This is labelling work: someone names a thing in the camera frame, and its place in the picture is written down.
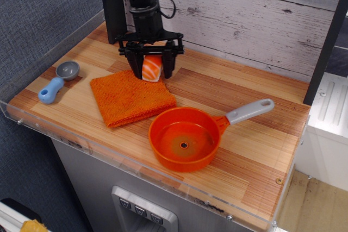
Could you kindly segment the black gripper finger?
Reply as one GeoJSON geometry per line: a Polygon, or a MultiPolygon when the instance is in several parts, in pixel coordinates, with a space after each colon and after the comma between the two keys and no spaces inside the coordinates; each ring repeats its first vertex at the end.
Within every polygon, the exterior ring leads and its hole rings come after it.
{"type": "Polygon", "coordinates": [[[175,58],[171,52],[164,52],[162,55],[163,71],[166,79],[172,77],[172,72],[175,69],[175,58]]]}
{"type": "Polygon", "coordinates": [[[142,79],[142,66],[144,62],[144,55],[134,51],[126,51],[126,58],[128,63],[138,79],[142,79]]]}

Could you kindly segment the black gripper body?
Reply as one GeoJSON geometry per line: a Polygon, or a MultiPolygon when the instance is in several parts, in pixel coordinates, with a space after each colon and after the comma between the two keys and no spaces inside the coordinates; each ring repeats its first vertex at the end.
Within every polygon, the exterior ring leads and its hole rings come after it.
{"type": "Polygon", "coordinates": [[[120,55],[130,52],[143,55],[161,55],[166,51],[172,55],[184,53],[183,34],[165,30],[158,9],[131,9],[130,13],[133,16],[135,32],[116,38],[120,55]]]}

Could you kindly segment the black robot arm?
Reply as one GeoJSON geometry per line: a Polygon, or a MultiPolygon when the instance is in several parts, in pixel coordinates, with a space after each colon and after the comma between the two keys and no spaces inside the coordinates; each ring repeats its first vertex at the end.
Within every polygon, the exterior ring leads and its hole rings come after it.
{"type": "Polygon", "coordinates": [[[129,0],[129,12],[133,17],[135,32],[120,35],[120,55],[124,55],[134,73],[142,79],[142,66],[146,55],[158,55],[161,58],[164,77],[169,79],[175,69],[176,56],[184,53],[183,34],[164,29],[162,18],[172,19],[176,13],[165,15],[160,9],[159,0],[129,0]]]}

